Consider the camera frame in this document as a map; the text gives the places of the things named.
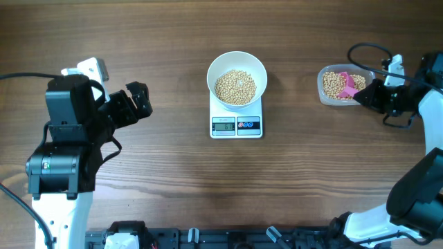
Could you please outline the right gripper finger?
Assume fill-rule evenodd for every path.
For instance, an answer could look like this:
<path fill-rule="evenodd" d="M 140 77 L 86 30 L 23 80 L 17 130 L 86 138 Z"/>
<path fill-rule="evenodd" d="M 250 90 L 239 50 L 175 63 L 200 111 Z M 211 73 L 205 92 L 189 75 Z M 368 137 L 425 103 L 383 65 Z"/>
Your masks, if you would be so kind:
<path fill-rule="evenodd" d="M 353 99 L 356 100 L 360 105 L 372 111 L 375 111 L 377 113 L 385 113 L 383 102 L 381 102 L 374 96 L 354 95 Z"/>
<path fill-rule="evenodd" d="M 380 97 L 383 93 L 384 81 L 380 79 L 373 79 L 373 81 L 363 90 L 355 93 L 354 100 L 373 100 Z"/>

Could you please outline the pink plastic measuring scoop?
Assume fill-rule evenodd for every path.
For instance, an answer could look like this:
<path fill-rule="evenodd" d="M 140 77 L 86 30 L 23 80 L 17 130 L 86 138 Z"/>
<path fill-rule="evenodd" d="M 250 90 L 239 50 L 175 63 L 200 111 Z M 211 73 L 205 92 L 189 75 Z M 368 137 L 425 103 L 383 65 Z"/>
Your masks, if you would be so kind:
<path fill-rule="evenodd" d="M 355 88 L 355 83 L 353 78 L 347 72 L 341 72 L 339 75 L 345 80 L 344 89 L 337 95 L 338 98 L 347 98 L 354 97 L 356 93 L 359 92 L 358 89 Z"/>

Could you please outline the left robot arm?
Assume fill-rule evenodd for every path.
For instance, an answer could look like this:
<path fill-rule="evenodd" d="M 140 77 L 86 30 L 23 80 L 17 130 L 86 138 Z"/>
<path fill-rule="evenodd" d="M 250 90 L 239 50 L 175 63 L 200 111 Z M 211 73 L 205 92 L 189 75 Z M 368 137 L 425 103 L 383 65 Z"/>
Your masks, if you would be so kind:
<path fill-rule="evenodd" d="M 140 82 L 108 98 L 95 98 L 103 86 L 85 75 L 57 77 L 48 83 L 50 120 L 43 140 L 26 163 L 28 192 L 37 214 L 36 248 L 83 248 L 89 210 L 101 165 L 117 156 L 103 156 L 115 130 L 152 114 L 148 87 Z"/>

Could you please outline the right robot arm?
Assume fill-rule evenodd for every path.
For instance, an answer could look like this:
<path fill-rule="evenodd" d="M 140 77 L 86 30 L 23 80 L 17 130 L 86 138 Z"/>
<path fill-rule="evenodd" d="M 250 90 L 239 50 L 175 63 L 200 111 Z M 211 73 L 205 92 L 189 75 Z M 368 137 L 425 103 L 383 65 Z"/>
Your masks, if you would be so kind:
<path fill-rule="evenodd" d="M 400 64 L 399 56 L 383 61 L 385 79 L 353 98 L 385 118 L 420 116 L 426 155 L 395 184 L 386 204 L 344 213 L 319 231 L 322 248 L 389 248 L 396 239 L 425 246 L 442 238 L 442 53 L 425 54 L 415 77 L 406 77 Z"/>

